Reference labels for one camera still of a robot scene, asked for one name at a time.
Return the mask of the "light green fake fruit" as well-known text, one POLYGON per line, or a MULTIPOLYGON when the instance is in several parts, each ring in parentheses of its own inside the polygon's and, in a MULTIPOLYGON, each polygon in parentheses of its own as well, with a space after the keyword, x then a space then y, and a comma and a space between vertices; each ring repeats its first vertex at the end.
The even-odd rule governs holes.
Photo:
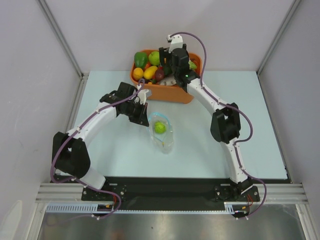
POLYGON ((154 132, 156 134, 163 134, 167 130, 166 125, 161 121, 156 121, 154 124, 154 132))

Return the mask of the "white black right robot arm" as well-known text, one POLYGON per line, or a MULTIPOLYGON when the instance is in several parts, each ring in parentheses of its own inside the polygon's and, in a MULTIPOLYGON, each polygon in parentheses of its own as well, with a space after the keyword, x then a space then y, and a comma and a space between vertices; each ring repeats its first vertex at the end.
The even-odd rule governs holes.
POLYGON ((221 144, 229 167, 230 196, 242 201, 253 187, 252 178, 246 172, 238 143, 240 140, 242 113, 235 103, 222 101, 204 84, 203 74, 190 68, 187 45, 182 47, 159 48, 160 64, 169 67, 176 84, 197 99, 210 113, 210 133, 221 144))

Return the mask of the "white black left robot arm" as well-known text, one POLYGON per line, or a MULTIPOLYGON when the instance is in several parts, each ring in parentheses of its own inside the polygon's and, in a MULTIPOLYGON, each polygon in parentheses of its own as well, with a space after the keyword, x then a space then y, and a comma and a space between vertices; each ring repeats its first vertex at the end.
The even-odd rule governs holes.
POLYGON ((125 115, 131 123, 148 127, 147 98, 151 91, 145 88, 141 78, 137 86, 121 82, 118 89, 105 94, 95 110, 79 125, 68 132, 57 132, 53 137, 50 177, 54 183, 55 170, 70 175, 70 179, 91 187, 99 200, 110 195, 106 178, 91 165, 88 146, 100 130, 119 115, 125 115))

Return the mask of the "clear zip top bag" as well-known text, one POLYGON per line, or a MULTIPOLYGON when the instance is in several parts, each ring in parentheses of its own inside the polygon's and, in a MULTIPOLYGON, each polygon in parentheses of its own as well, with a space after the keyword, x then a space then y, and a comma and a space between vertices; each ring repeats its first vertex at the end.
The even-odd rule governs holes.
POLYGON ((174 131, 169 118, 160 112, 152 112, 148 122, 148 133, 153 145, 163 154, 169 154, 174 146, 174 131))

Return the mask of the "grey fake fish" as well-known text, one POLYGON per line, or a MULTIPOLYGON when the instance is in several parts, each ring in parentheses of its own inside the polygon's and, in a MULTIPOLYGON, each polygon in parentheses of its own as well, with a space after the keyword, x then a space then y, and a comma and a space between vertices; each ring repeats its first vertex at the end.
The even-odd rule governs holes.
POLYGON ((160 86, 174 86, 177 84, 173 76, 167 76, 158 82, 160 86))

